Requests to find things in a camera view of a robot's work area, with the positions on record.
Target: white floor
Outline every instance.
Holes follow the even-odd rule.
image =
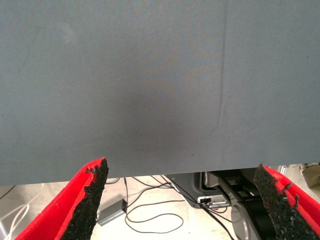
[[[291,165],[287,168],[285,175],[287,175],[293,182],[295,182],[299,187],[304,189],[309,195],[320,202],[320,191],[311,190],[307,187],[303,176],[300,175],[299,167],[294,167]],[[151,185],[158,185],[158,183],[149,176],[139,177],[145,183]],[[129,203],[133,201],[137,194],[147,188],[146,186],[136,182],[132,178],[127,178],[128,191],[129,191]],[[32,219],[42,211],[42,209],[61,191],[61,189],[67,184],[67,182],[53,182],[45,183],[41,193],[38,198],[35,199],[31,205],[30,210],[27,213],[24,220],[20,223],[17,229],[13,232],[13,238],[22,231],[25,226],[32,221]],[[11,186],[0,186],[0,196],[2,196]],[[26,184],[18,185],[13,190],[7,194],[3,199],[0,200],[0,216],[4,216],[6,213],[10,212],[12,209],[16,208],[21,204],[25,204],[29,199],[31,199],[39,189],[40,184]],[[104,209],[120,199],[125,199],[126,189],[123,178],[111,185],[106,185],[101,198],[100,208]],[[134,204],[150,204],[167,200],[182,200],[183,198],[177,192],[172,189],[153,189],[145,192],[142,197]],[[201,209],[195,209],[190,207],[187,202],[172,202],[164,203],[159,205],[144,206],[138,208],[136,211],[130,214],[130,218],[135,221],[140,221],[144,219],[151,218],[158,214],[163,213],[174,213],[181,216],[184,223],[181,228],[166,234],[153,234],[153,233],[138,233],[130,229],[125,224],[125,215],[121,215],[117,219],[109,222],[104,226],[99,226],[98,224],[94,228],[91,239],[92,240],[102,240],[106,239],[195,239],[202,237],[204,239],[214,238],[216,240],[229,239],[228,234],[222,229],[222,227],[208,216]],[[224,217],[230,219],[230,208],[224,214]],[[13,220],[14,214],[3,220],[5,226],[9,226]],[[233,229],[231,223],[221,219],[221,221],[226,225],[226,227],[233,234]],[[156,218],[150,222],[144,222],[139,224],[131,223],[131,225],[140,231],[150,231],[150,232],[166,232],[171,229],[176,228],[181,224],[181,220],[173,215],[165,215]]]

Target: red padding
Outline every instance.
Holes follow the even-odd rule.
[[[297,211],[320,237],[320,204],[280,172],[266,166],[264,169],[277,180],[275,187],[278,193],[286,194],[290,207],[296,207]]]
[[[20,233],[16,240],[59,240],[65,232],[78,203],[86,196],[84,187],[95,181],[87,169],[100,167],[99,158],[91,161],[70,180],[48,206]]]

